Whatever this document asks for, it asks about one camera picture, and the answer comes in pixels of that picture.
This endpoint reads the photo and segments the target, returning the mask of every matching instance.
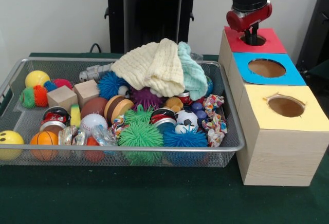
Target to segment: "red square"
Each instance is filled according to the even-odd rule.
[[[237,32],[225,26],[225,33],[233,53],[287,53],[280,39],[272,28],[258,29],[258,35],[265,38],[262,46],[250,46],[241,40],[243,32]]]

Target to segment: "white wall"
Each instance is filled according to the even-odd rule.
[[[297,60],[316,0],[271,0],[274,27]],[[218,54],[231,0],[195,0],[189,43],[199,53]],[[0,82],[30,52],[87,52],[94,42],[109,51],[107,0],[0,0]]]

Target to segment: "purple spiky ball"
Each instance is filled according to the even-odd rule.
[[[162,107],[164,98],[157,97],[150,92],[149,87],[145,87],[141,90],[136,90],[131,87],[131,100],[134,103],[133,110],[137,110],[137,106],[141,104],[144,110],[147,110],[150,106],[154,109]]]

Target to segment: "green spiky ball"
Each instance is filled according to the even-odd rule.
[[[146,123],[148,124],[151,119],[153,112],[153,107],[149,107],[147,110],[144,110],[143,105],[139,104],[137,106],[137,111],[129,109],[125,114],[125,123],[130,125],[132,123]]]
[[[23,90],[20,96],[20,101],[25,108],[35,108],[33,88],[27,87]]]
[[[162,134],[147,123],[132,123],[122,131],[119,146],[162,147]],[[161,160],[161,152],[127,151],[123,152],[130,165],[154,165]]]

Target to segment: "black cable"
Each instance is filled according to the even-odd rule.
[[[98,52],[99,52],[99,53],[102,52],[101,47],[98,45],[98,43],[94,43],[94,44],[92,45],[92,47],[90,48],[89,53],[92,53],[95,47],[98,48]]]

